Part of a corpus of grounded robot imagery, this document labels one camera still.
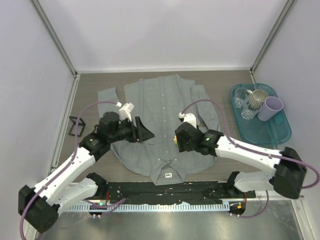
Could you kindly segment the colourful pompom flower brooch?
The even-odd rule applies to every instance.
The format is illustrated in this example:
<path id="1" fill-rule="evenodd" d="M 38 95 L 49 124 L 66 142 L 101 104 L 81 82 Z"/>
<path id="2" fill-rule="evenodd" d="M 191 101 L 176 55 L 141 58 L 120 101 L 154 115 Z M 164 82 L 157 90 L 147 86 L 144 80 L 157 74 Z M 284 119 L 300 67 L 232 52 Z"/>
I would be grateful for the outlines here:
<path id="1" fill-rule="evenodd" d="M 174 138 L 173 138 L 173 142 L 176 146 L 178 146 L 178 139 L 177 139 L 177 136 L 175 135 Z"/>

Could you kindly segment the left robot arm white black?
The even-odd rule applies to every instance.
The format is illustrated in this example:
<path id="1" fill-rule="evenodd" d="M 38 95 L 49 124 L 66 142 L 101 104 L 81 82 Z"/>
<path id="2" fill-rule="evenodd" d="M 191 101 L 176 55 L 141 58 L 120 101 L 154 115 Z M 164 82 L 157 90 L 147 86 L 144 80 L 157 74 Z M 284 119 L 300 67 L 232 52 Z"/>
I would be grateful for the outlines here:
<path id="1" fill-rule="evenodd" d="M 134 119 L 121 120 L 116 112 L 104 113 L 94 131 L 76 144 L 75 151 L 55 172 L 34 187 L 23 186 L 18 192 L 18 213 L 22 220 L 42 234 L 55 224 L 66 208 L 86 198 L 102 199 L 107 192 L 107 182 L 96 173 L 90 173 L 69 190 L 66 187 L 107 153 L 113 143 L 143 143 L 154 138 L 140 117 Z"/>

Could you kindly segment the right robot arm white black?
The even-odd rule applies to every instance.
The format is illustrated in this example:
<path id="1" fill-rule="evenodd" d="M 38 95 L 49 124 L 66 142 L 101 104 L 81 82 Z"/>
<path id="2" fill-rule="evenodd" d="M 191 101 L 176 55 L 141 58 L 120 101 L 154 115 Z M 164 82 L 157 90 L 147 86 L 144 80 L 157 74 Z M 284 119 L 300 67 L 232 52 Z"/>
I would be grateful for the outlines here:
<path id="1" fill-rule="evenodd" d="M 258 172 L 233 173 L 226 193 L 233 198 L 243 192 L 274 190 L 288 199 L 298 199 L 307 173 L 297 151 L 258 147 L 230 139 L 220 131 L 200 131 L 188 122 L 182 123 L 175 136 L 180 152 L 195 151 L 204 156 L 229 158 L 257 168 Z"/>

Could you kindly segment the grey button-up shirt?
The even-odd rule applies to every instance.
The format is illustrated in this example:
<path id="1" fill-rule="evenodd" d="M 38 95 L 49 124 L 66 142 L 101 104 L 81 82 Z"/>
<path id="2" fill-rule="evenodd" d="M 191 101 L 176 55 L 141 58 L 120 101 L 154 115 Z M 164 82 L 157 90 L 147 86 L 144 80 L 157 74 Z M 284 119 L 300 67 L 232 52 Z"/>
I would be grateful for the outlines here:
<path id="1" fill-rule="evenodd" d="M 181 124 L 179 113 L 188 105 L 196 116 L 202 132 L 220 130 L 220 121 L 214 106 L 208 102 L 203 85 L 179 75 L 140 79 L 124 86 L 125 101 L 132 103 L 133 117 L 139 116 L 154 138 L 143 143 L 118 141 L 111 150 L 130 171 L 147 176 L 156 186 L 179 184 L 186 176 L 212 167 L 216 159 L 201 153 L 179 152 L 174 144 L 175 130 Z"/>

